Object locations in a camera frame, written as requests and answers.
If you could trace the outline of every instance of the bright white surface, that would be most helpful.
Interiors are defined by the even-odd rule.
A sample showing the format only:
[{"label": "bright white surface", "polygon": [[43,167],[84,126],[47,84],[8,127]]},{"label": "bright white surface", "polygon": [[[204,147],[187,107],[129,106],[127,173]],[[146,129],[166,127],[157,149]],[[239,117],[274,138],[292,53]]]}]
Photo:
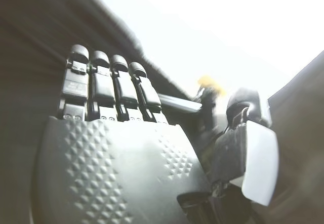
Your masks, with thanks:
[{"label": "bright white surface", "polygon": [[275,133],[248,120],[243,195],[259,204],[268,205],[277,181],[278,168],[279,151]]},{"label": "bright white surface", "polygon": [[248,86],[269,97],[324,49],[324,0],[101,1],[193,95],[208,74],[228,91]]}]

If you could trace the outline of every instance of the robotic hand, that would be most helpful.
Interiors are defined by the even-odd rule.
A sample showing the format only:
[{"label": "robotic hand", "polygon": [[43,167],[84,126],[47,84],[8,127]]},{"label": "robotic hand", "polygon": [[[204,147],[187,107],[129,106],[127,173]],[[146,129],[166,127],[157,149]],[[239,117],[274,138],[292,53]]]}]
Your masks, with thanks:
[{"label": "robotic hand", "polygon": [[[58,115],[49,117],[36,157],[34,223],[216,223],[212,199],[232,185],[268,204],[278,152],[267,104],[240,90],[223,132],[216,95],[206,90],[202,97],[199,104],[158,95],[140,64],[100,51],[89,60],[86,48],[73,46]],[[164,107],[186,119],[183,125],[202,122],[207,134],[187,131],[190,142],[168,124]],[[206,149],[209,169],[200,164]]]}]

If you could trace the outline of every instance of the yellow object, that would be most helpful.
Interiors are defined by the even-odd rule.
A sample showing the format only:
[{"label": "yellow object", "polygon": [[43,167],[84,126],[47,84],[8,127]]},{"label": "yellow object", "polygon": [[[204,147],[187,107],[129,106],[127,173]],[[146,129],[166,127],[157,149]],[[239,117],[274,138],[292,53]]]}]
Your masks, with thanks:
[{"label": "yellow object", "polygon": [[210,76],[204,75],[198,80],[198,84],[202,87],[212,86],[216,92],[222,96],[226,95],[226,91],[217,82],[215,82]]}]

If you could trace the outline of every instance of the screw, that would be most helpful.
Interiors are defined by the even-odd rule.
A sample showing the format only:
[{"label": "screw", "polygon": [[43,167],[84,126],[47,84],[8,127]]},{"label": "screw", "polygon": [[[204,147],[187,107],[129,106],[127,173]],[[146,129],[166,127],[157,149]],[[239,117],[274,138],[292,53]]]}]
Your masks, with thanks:
[{"label": "screw", "polygon": [[69,114],[63,115],[63,119],[71,119],[71,115]]}]

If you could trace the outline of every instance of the textured grip pad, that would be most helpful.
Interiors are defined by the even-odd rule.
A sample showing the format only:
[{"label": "textured grip pad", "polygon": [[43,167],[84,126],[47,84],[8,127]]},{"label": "textured grip pad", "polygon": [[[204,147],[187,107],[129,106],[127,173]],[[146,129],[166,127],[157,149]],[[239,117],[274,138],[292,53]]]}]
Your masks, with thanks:
[{"label": "textured grip pad", "polygon": [[179,126],[50,117],[37,155],[32,213],[39,223],[188,223],[177,196],[208,192]]}]

